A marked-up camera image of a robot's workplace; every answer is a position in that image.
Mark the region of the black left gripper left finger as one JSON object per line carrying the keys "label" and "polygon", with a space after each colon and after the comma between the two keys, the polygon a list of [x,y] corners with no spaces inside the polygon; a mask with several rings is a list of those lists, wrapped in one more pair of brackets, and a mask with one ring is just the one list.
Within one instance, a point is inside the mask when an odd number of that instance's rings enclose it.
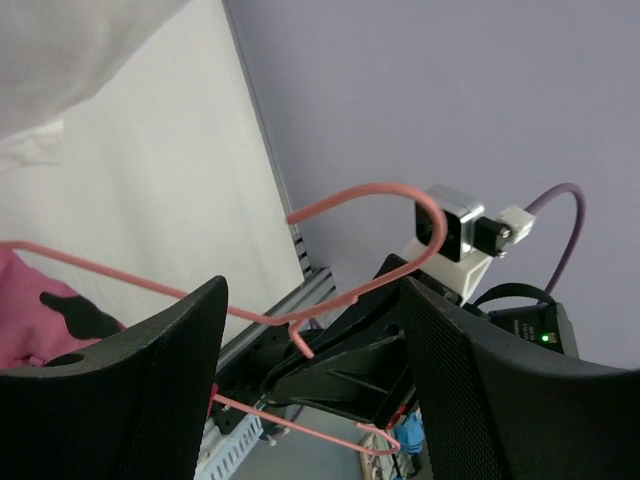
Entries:
{"label": "black left gripper left finger", "polygon": [[43,367],[1,374],[5,479],[191,479],[228,306],[217,276]]}

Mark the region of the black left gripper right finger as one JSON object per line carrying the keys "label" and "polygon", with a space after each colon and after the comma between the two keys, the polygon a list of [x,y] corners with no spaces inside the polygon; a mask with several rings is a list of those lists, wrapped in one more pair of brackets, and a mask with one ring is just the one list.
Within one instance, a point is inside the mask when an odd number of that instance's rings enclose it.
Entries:
{"label": "black left gripper right finger", "polygon": [[547,350],[412,278],[399,290],[437,479],[635,479],[639,374]]}

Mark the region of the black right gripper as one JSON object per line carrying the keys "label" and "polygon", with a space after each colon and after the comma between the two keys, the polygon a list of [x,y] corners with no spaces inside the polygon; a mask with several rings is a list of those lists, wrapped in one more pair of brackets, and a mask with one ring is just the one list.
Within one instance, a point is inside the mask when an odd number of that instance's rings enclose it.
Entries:
{"label": "black right gripper", "polygon": [[[460,294],[446,286],[439,286],[439,294],[475,317],[522,340],[559,354],[579,357],[573,326],[564,306],[538,287],[517,282],[503,283],[487,290],[474,303],[465,304],[462,304]],[[492,311],[480,308],[484,303],[505,298],[530,299],[536,303]]]}

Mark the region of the pink camouflage trousers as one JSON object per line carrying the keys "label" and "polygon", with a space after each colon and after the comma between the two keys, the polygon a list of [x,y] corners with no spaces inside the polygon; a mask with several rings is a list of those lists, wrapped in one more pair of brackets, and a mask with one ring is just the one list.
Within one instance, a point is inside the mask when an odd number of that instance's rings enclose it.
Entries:
{"label": "pink camouflage trousers", "polygon": [[1,249],[1,367],[42,366],[124,326],[65,283]]}

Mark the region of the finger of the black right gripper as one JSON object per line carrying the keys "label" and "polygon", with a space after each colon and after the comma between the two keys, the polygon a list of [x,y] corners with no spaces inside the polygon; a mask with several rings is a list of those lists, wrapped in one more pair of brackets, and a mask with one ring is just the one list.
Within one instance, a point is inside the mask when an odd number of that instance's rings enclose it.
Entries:
{"label": "finger of the black right gripper", "polygon": [[417,391],[404,334],[361,332],[311,359],[293,355],[262,383],[266,399],[302,405],[371,424],[394,426],[417,408]]}
{"label": "finger of the black right gripper", "polygon": [[419,281],[424,276],[414,271],[367,292],[317,336],[307,331],[298,335],[315,360],[406,360],[401,287],[410,278]]}

